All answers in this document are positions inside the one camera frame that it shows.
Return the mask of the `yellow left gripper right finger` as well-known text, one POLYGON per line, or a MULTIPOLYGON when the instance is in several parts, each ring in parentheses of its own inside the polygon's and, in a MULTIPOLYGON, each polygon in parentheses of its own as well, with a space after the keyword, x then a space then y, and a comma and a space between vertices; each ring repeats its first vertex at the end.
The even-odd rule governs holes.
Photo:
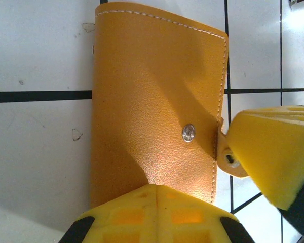
POLYGON ((233 214, 167 186, 157 208, 157 243, 255 243, 233 214))

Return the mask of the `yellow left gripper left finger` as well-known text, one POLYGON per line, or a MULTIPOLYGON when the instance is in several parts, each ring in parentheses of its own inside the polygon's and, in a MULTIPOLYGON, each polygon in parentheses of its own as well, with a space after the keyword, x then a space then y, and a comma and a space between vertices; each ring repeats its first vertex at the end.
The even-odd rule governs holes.
POLYGON ((58 243, 157 243, 157 186, 145 185, 82 213, 58 243))

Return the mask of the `yellow leather card holder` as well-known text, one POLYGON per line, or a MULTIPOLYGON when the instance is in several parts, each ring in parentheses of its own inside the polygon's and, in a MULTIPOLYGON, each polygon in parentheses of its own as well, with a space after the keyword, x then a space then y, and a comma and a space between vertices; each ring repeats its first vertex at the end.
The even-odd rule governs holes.
POLYGON ((221 128, 225 32, 154 7, 95 10, 91 206, 146 184, 208 203, 216 171, 247 177, 221 128))

